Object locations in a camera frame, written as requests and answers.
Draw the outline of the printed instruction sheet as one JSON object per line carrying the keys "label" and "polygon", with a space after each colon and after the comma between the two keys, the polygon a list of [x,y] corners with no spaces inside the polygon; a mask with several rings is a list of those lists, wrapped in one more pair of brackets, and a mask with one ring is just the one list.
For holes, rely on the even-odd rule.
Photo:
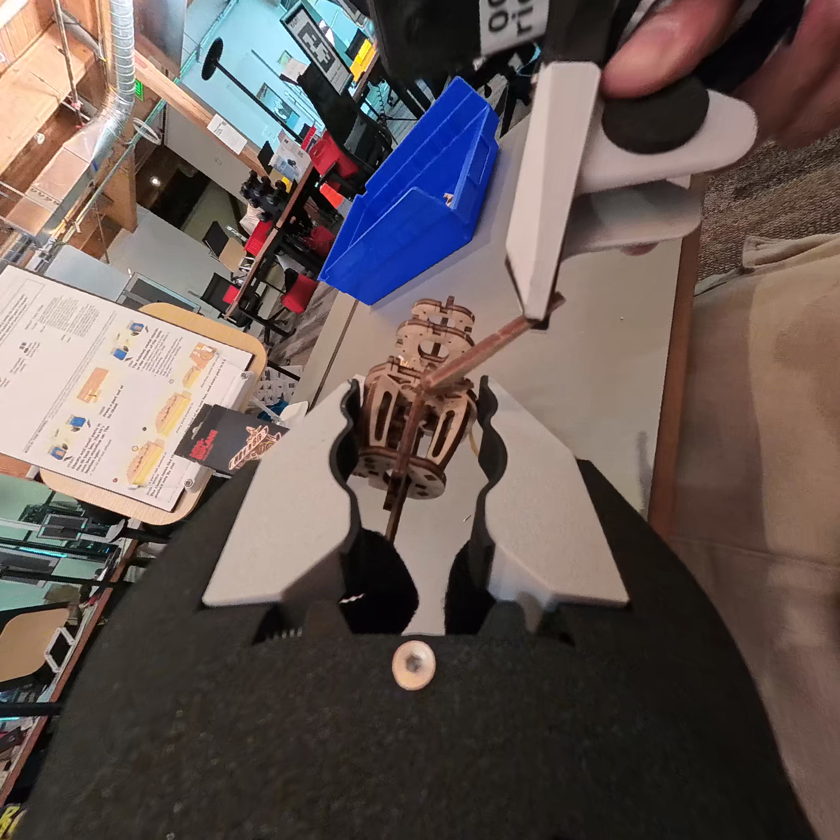
{"label": "printed instruction sheet", "polygon": [[202,467],[176,456],[205,404],[238,407],[258,345],[204,335],[6,266],[1,277],[2,455],[160,511],[197,493]]}

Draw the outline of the silver ventilation duct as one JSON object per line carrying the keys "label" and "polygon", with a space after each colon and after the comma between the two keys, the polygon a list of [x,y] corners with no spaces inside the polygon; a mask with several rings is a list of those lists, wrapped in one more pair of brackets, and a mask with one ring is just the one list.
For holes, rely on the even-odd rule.
{"label": "silver ventilation duct", "polygon": [[99,112],[65,146],[93,172],[110,156],[130,123],[135,101],[134,15],[131,1],[99,1],[107,92]]}

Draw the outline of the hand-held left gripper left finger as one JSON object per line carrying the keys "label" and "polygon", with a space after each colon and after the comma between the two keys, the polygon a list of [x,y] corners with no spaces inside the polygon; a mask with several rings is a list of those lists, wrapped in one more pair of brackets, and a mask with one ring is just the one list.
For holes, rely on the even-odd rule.
{"label": "hand-held left gripper left finger", "polygon": [[306,611],[342,598],[342,562],[361,532],[349,487],[360,459],[361,392],[359,379],[339,385],[260,460],[204,606]]}

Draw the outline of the black round-top stand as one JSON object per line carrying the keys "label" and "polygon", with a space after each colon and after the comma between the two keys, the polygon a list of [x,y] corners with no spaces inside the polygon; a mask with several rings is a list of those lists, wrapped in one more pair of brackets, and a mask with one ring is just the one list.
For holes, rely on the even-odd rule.
{"label": "black round-top stand", "polygon": [[312,102],[297,80],[282,75],[280,67],[274,68],[253,49],[249,54],[269,75],[269,79],[262,79],[258,86],[249,86],[242,78],[242,71],[236,72],[226,66],[225,43],[221,37],[215,38],[206,50],[202,79],[210,81],[215,76],[222,76],[268,120],[286,126],[292,132],[297,131],[307,119],[315,123],[319,120]]}

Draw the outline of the black monitor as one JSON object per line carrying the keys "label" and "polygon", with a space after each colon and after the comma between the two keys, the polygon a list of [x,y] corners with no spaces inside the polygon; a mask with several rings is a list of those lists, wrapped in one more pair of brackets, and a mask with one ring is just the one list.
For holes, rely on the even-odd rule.
{"label": "black monitor", "polygon": [[393,151],[387,128],[364,112],[347,92],[337,92],[319,67],[310,64],[297,83],[324,124],[324,134],[359,170],[373,174]]}

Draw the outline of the black white marker board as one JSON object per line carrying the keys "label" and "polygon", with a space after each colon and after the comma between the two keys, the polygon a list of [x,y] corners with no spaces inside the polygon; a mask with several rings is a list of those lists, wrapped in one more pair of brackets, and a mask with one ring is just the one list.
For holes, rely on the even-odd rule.
{"label": "black white marker board", "polygon": [[308,3],[291,2],[282,23],[310,63],[319,69],[332,88],[339,94],[348,91],[353,81],[350,65],[342,58],[338,48],[329,41],[326,31],[319,26]]}

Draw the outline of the wooden model assembly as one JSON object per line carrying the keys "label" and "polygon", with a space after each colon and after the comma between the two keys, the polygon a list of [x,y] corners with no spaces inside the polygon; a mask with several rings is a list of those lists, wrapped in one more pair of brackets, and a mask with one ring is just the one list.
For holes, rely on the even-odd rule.
{"label": "wooden model assembly", "polygon": [[389,542],[395,540],[406,500],[443,495],[446,467],[476,420],[476,392],[464,376],[414,407],[424,377],[474,347],[475,322],[472,311],[453,297],[415,302],[411,317],[395,331],[393,353],[364,379],[354,474],[384,491]]}

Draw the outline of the black product card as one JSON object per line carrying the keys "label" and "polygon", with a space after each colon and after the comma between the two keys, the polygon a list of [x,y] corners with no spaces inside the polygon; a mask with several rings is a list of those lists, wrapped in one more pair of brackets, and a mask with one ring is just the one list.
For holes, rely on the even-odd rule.
{"label": "black product card", "polygon": [[288,428],[217,404],[204,404],[187,425],[174,455],[214,473],[232,476],[260,461]]}

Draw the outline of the rounded plywood tabletop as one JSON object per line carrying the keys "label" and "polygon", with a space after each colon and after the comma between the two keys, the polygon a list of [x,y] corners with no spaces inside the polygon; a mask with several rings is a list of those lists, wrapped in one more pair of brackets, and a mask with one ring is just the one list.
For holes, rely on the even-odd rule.
{"label": "rounded plywood tabletop", "polygon": [[[251,397],[256,393],[259,378],[267,367],[267,353],[260,341],[246,332],[236,330],[222,320],[212,320],[164,302],[148,304],[142,307],[141,312],[195,333],[199,337],[251,354],[247,372],[242,375],[243,384],[232,401],[232,408],[238,411],[249,404]],[[202,499],[212,474],[209,468],[200,467],[194,475],[192,484],[183,490],[173,510],[164,511],[140,500],[122,496],[54,471],[39,470],[40,479],[50,490],[72,497],[78,502],[86,502],[106,511],[118,513],[124,518],[155,526],[176,523],[192,513]]]}

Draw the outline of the blue plastic bin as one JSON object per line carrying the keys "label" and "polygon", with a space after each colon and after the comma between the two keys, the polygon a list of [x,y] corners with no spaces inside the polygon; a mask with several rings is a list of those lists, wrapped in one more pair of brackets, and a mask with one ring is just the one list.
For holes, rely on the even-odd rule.
{"label": "blue plastic bin", "polygon": [[467,81],[451,80],[353,200],[318,279],[370,306],[467,245],[498,124]]}

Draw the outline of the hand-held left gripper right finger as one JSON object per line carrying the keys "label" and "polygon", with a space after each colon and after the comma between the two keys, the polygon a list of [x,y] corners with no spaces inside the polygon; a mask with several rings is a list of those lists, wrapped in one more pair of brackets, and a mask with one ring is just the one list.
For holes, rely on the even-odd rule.
{"label": "hand-held left gripper right finger", "polygon": [[563,604],[624,608],[629,594],[576,457],[497,381],[479,383],[474,582],[529,632]]}

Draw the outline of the row of red black chairs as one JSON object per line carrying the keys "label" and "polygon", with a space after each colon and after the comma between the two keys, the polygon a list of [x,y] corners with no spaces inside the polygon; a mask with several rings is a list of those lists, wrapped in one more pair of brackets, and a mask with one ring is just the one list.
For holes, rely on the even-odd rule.
{"label": "row of red black chairs", "polygon": [[366,157],[352,154],[324,130],[308,149],[309,164],[302,180],[290,191],[284,184],[274,184],[266,176],[250,174],[243,184],[243,194],[258,211],[259,221],[245,242],[244,256],[253,260],[237,280],[214,275],[201,297],[203,303],[239,327],[258,322],[269,333],[284,338],[290,335],[275,320],[259,315],[260,299],[256,288],[259,283],[268,281],[278,256],[288,256],[303,269],[285,269],[284,283],[280,287],[280,311],[302,314],[308,308],[319,286],[317,275],[329,256],[336,235],[325,224],[317,224],[312,219],[307,202],[321,198],[328,209],[336,210],[324,193],[325,189],[346,201],[363,195],[368,181],[391,152],[389,144],[382,144],[384,137],[376,123],[363,122],[350,137],[362,141],[361,149],[368,153]]}

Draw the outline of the person's right hand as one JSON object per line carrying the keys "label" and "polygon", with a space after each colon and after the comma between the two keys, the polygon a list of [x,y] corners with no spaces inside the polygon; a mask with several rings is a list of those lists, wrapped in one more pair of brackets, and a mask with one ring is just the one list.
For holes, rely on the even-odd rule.
{"label": "person's right hand", "polygon": [[[640,98],[690,74],[725,39],[745,2],[671,2],[634,31],[602,73],[605,98]],[[812,1],[789,45],[734,92],[758,120],[756,143],[804,148],[838,130],[839,2]]]}

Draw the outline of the pointed wooden stick part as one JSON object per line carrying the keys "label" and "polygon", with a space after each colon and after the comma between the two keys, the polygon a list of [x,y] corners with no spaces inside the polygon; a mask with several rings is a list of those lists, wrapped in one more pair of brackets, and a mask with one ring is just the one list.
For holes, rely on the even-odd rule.
{"label": "pointed wooden stick part", "polygon": [[563,306],[564,303],[564,296],[559,292],[554,292],[549,300],[548,313],[541,320],[529,319],[520,315],[507,322],[460,356],[447,360],[434,371],[425,374],[418,386],[418,393],[428,396],[444,391],[464,380],[470,372],[504,350],[523,334],[537,327],[548,325],[551,314]]}

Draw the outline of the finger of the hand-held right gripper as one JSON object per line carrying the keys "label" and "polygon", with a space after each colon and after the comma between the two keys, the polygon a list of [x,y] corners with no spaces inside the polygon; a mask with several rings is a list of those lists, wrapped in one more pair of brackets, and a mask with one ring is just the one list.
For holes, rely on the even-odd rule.
{"label": "finger of the hand-held right gripper", "polygon": [[531,322],[549,314],[600,79],[590,60],[556,60],[537,76],[506,236],[508,273]]}

